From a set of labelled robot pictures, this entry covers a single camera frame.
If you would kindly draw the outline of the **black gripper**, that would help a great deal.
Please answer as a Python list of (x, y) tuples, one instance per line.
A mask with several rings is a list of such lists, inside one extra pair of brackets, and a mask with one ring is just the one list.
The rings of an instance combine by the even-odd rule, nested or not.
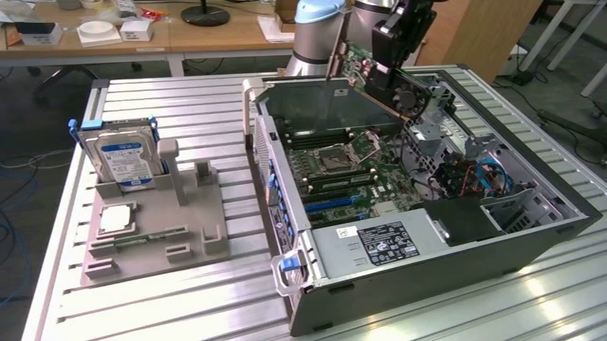
[(396, 1), (386, 20), (372, 29), (372, 59), (380, 70), (391, 70), (418, 49), (434, 23), (434, 1)]

